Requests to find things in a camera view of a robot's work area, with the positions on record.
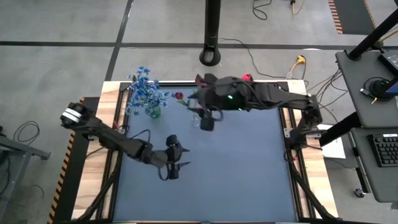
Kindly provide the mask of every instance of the white paper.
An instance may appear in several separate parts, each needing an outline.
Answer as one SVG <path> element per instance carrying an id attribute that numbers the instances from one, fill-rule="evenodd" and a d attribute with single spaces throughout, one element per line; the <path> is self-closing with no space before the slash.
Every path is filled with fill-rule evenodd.
<path id="1" fill-rule="evenodd" d="M 318 125 L 319 130 L 327 130 L 330 127 L 332 127 L 332 125 L 327 125 L 327 124 Z M 339 158 L 339 159 L 346 158 L 346 154 L 344 153 L 343 141 L 341 140 L 341 138 L 333 140 L 331 143 L 327 144 L 326 146 L 323 146 L 322 152 L 323 156 L 325 157 Z"/>

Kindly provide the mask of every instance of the flower bouquet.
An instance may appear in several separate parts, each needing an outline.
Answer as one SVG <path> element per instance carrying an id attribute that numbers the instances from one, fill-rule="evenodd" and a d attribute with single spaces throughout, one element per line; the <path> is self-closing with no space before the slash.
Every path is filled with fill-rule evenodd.
<path id="1" fill-rule="evenodd" d="M 162 112 L 161 107 L 167 107 L 167 96 L 169 92 L 162 92 L 159 86 L 159 81 L 149 80 L 150 70 L 146 67 L 140 66 L 137 69 L 137 76 L 128 75 L 127 78 L 132 80 L 129 88 L 134 92 L 127 104 L 126 114 L 139 115 L 137 108 L 144 108 L 145 114 L 151 118 L 158 118 Z"/>

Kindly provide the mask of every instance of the green vase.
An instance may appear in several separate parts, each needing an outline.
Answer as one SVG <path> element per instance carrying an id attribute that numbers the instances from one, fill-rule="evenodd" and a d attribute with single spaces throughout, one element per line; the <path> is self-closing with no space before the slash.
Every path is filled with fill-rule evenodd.
<path id="1" fill-rule="evenodd" d="M 160 106 L 157 106 L 157 107 L 154 108 L 153 112 L 149 113 L 148 115 L 151 118 L 158 118 L 161 113 L 162 113 L 162 108 L 160 108 Z"/>

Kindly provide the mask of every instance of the gray floor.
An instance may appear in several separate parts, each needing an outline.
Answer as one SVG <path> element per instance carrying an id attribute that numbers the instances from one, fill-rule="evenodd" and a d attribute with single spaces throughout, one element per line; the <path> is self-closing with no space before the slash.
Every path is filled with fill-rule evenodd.
<path id="1" fill-rule="evenodd" d="M 127 0 L 0 0 L 0 41 L 114 42 Z M 364 36 L 338 35 L 327 0 L 307 0 L 302 12 L 292 17 L 288 1 L 274 0 L 265 7 L 268 21 L 256 19 L 250 0 L 222 2 L 220 37 L 250 44 L 356 45 Z M 393 0 L 368 0 L 380 24 L 397 8 Z M 135 0 L 123 42 L 201 43 L 204 28 L 204 0 Z M 398 35 L 387 41 L 398 45 Z M 21 188 L 7 211 L 7 223 L 44 223 L 48 219 L 55 184 L 67 145 L 68 131 L 60 127 L 59 116 L 70 101 L 81 96 L 98 96 L 113 48 L 102 47 L 6 47 L 0 46 L 0 125 L 12 136 L 16 128 L 35 120 L 41 128 L 33 146 L 51 151 L 48 161 L 32 158 Z M 263 73 L 284 76 L 298 54 L 308 60 L 305 79 L 310 85 L 337 70 L 334 50 L 251 50 Z M 251 58 L 244 49 L 221 49 L 222 61 L 205 67 L 198 61 L 200 49 L 120 50 L 112 80 L 125 80 L 139 65 L 152 69 L 159 80 L 191 80 L 199 73 L 218 77 L 250 72 L 257 79 Z M 294 77 L 300 78 L 299 66 Z M 336 85 L 345 88 L 343 80 Z M 328 90 L 323 102 L 341 94 Z M 329 106 L 338 120 L 353 112 L 349 95 Z M 324 123 L 335 121 L 322 111 Z M 373 196 L 358 199 L 359 187 L 353 170 L 329 169 L 330 182 L 340 217 L 364 222 L 394 223 L 398 211 L 377 203 Z M 45 191 L 32 185 L 37 184 Z"/>

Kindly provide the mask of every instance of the keyboard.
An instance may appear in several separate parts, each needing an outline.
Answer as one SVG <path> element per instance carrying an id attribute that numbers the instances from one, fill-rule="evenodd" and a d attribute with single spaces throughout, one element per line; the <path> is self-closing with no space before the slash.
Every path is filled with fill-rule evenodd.
<path id="1" fill-rule="evenodd" d="M 398 167 L 398 134 L 368 136 L 379 167 Z"/>

